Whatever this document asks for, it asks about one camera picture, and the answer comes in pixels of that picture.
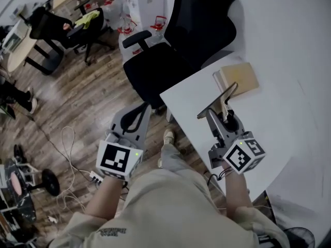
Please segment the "white microwave oven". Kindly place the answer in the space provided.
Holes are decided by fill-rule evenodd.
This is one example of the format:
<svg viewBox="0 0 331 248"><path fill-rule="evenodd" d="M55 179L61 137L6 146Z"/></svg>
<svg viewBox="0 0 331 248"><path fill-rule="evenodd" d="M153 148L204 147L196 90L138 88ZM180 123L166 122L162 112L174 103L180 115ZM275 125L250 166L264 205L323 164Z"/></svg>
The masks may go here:
<svg viewBox="0 0 331 248"><path fill-rule="evenodd" d="M17 26L14 26L10 32L5 37L3 41L2 48L5 52L13 52L20 42L23 40L22 32L18 29Z"/></svg>

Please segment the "pile of clear water jugs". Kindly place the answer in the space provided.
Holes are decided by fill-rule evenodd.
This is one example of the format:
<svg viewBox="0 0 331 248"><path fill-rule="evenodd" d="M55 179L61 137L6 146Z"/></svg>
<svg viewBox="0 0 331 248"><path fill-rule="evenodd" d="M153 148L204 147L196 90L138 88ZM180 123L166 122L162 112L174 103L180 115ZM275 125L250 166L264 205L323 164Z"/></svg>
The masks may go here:
<svg viewBox="0 0 331 248"><path fill-rule="evenodd" d="M125 39L141 31L149 31L152 34L151 37L146 39L149 47L165 42L164 32L167 24L165 16L157 16L154 25L142 29L131 19L127 0L106 0L106 4L101 6L101 8L107 26L119 32L118 45L123 61L127 61L142 52L142 48L138 44L128 48L123 46Z"/></svg>

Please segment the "black high-back office chair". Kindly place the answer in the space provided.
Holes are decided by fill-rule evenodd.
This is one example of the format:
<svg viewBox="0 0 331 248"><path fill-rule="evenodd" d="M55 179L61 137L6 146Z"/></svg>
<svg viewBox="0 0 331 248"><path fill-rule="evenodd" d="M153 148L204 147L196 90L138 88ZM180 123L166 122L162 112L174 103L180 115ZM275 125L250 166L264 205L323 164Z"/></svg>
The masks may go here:
<svg viewBox="0 0 331 248"><path fill-rule="evenodd" d="M215 53L236 37L228 11L235 0L174 0L164 32L165 42L148 46L148 30L122 43L138 44L142 52L124 63L125 74L140 98L157 110L164 105L160 94L201 70Z"/></svg>

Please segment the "yellow-green cloth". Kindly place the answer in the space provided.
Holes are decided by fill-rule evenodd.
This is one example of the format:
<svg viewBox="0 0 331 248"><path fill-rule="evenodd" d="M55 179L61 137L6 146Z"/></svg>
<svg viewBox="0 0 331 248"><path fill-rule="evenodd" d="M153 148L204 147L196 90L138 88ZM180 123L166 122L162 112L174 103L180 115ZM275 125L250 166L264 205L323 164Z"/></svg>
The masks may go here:
<svg viewBox="0 0 331 248"><path fill-rule="evenodd" d="M99 17L100 12L98 10L90 11L89 13L83 15L81 18L75 21L74 28L83 26L83 29L88 29L90 23L93 19Z"/></svg>

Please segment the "white power strip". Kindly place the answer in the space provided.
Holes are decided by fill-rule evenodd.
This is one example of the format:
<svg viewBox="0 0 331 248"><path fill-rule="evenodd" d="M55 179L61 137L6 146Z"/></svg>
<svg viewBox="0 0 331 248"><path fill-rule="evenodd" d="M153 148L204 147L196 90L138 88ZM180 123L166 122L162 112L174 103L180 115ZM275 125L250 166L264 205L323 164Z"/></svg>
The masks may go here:
<svg viewBox="0 0 331 248"><path fill-rule="evenodd" d="M98 185L100 185L103 182L103 178L94 171L91 171L89 173L89 177L92 179L92 181L94 181Z"/></svg>

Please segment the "black round stand base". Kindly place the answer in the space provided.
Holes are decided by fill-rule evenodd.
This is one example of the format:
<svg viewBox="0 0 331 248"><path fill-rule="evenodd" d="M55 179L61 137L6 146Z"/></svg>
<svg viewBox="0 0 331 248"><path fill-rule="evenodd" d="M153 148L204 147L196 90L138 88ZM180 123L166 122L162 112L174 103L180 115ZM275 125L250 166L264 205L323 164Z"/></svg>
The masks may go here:
<svg viewBox="0 0 331 248"><path fill-rule="evenodd" d="M52 196L59 196L60 186L56 175L50 169L44 169L41 178L46 191Z"/></svg>

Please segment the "person's left forearm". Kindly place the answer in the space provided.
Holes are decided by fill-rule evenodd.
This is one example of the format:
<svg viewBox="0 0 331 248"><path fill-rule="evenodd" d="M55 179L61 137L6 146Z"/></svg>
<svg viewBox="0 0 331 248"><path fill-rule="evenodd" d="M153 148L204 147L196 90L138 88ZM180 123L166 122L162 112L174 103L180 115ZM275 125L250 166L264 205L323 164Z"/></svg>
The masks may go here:
<svg viewBox="0 0 331 248"><path fill-rule="evenodd" d="M87 204L84 214L107 221L115 218L123 185L122 180L106 176Z"/></svg>

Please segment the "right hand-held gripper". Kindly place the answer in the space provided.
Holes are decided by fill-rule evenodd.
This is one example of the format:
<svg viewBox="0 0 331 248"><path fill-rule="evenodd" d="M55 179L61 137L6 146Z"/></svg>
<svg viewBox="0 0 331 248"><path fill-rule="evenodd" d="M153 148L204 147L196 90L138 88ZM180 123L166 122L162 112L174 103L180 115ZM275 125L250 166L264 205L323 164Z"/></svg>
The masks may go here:
<svg viewBox="0 0 331 248"><path fill-rule="evenodd" d="M246 131L236 114L228 114L227 128L218 118L213 109L207 110L207 122L216 143L208 152L210 164L213 168L225 161L237 174L254 169L266 156L265 150L254 138L251 131ZM230 147L226 147L227 138L235 139Z"/></svg>

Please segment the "round wooden table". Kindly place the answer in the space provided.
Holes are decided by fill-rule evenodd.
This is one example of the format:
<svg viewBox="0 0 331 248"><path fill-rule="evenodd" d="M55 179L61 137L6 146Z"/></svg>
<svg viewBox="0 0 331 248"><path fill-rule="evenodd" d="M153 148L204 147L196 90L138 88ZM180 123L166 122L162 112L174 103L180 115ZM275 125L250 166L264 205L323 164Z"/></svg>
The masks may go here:
<svg viewBox="0 0 331 248"><path fill-rule="evenodd" d="M46 52L39 47L37 45L37 40L30 38L32 29L27 26L23 20L19 20L14 26L17 26L22 32L23 40L13 52L7 52L9 54L7 60L7 71L13 72L19 67L20 64L28 63L44 75L52 74L60 65L64 57L64 51L51 40L46 42L46 44L52 48L51 51ZM33 49L44 57L42 64L37 63L28 56L30 51Z"/></svg>

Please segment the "person's light sweatshirt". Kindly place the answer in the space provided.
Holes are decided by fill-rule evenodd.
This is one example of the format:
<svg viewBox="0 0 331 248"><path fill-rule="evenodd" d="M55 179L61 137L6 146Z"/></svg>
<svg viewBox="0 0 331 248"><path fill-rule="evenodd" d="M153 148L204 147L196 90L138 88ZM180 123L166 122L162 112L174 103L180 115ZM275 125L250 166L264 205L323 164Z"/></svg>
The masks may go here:
<svg viewBox="0 0 331 248"><path fill-rule="evenodd" d="M131 186L111 220L75 213L50 248L290 248L286 234L255 208L220 214L205 180L186 169L153 170Z"/></svg>

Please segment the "person's light trousers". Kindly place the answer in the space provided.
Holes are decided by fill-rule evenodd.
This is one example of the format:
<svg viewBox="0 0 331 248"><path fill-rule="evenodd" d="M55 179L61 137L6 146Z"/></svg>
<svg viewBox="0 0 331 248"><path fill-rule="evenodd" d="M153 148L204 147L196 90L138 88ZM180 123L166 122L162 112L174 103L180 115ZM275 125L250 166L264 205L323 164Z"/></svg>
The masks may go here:
<svg viewBox="0 0 331 248"><path fill-rule="evenodd" d="M194 183L206 185L204 177L184 161L181 153L174 145L163 145L161 149L161 159L162 169L192 180Z"/></svg>

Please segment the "person's right forearm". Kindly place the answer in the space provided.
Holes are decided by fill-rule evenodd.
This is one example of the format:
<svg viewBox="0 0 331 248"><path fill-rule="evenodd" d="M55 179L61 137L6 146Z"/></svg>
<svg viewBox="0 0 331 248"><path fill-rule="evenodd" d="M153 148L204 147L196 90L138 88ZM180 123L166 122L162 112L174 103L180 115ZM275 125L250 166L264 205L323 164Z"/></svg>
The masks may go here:
<svg viewBox="0 0 331 248"><path fill-rule="evenodd" d="M244 174L231 171L225 176L225 197L227 202L227 217L234 218L239 207L253 207L249 197Z"/></svg>

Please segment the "large white carton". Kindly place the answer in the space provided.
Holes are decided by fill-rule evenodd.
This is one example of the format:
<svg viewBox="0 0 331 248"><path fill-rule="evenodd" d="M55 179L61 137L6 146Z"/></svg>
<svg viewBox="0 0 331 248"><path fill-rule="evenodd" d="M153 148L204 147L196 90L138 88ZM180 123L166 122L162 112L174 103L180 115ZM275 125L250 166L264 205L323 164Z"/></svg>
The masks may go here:
<svg viewBox="0 0 331 248"><path fill-rule="evenodd" d="M154 25L156 17L164 17L164 0L127 0L131 19L142 29Z"/></svg>

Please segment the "silver binder clip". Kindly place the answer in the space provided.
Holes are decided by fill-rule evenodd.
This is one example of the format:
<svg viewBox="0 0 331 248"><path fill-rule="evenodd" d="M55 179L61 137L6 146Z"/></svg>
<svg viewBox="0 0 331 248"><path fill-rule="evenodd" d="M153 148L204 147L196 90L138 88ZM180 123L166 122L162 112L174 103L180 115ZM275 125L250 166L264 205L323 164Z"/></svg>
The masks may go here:
<svg viewBox="0 0 331 248"><path fill-rule="evenodd" d="M206 117L207 110L212 109L216 113L216 115L220 115L220 118L223 122L228 121L228 116L231 114L234 115L232 112L231 107L228 105L228 101L234 95L238 88L238 84L236 82L232 83L226 90L224 90L220 96L218 96L212 103L210 103L205 109L203 109L198 115L197 119L202 119Z"/></svg>

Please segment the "black floor fan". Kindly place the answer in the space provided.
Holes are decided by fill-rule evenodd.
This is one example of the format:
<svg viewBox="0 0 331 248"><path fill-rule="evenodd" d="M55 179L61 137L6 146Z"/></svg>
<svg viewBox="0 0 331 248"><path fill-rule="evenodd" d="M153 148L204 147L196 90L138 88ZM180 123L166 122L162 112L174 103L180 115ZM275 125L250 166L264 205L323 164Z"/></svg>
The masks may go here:
<svg viewBox="0 0 331 248"><path fill-rule="evenodd" d="M292 227L284 230L290 242L290 248L315 248L313 233L303 227Z"/></svg>

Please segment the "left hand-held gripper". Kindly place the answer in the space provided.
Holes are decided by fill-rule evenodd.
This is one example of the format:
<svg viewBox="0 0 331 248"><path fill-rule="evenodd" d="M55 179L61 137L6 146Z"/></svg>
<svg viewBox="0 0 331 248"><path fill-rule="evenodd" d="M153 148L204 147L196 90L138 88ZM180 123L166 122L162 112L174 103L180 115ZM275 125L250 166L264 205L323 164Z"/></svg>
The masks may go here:
<svg viewBox="0 0 331 248"><path fill-rule="evenodd" d="M96 168L103 175L130 181L142 163L152 107L148 102L133 104L118 111L99 143Z"/></svg>

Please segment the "black mesh office chair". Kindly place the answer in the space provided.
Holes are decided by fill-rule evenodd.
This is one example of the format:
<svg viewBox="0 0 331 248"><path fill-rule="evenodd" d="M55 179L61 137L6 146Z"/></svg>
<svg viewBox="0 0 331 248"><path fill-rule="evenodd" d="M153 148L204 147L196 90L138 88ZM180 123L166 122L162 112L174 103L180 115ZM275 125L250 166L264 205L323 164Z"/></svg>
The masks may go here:
<svg viewBox="0 0 331 248"><path fill-rule="evenodd" d="M104 41L99 40L107 30L104 24L104 16L102 8L97 8L100 12L99 17L93 19L88 29L83 29L83 26L74 28L74 22L67 18L57 16L44 7L37 8L30 17L32 31L30 38L36 40L58 41L64 48L73 49L78 54L78 49L85 47L85 64L90 65L88 60L89 53L93 44L99 44L114 50L115 47Z"/></svg>

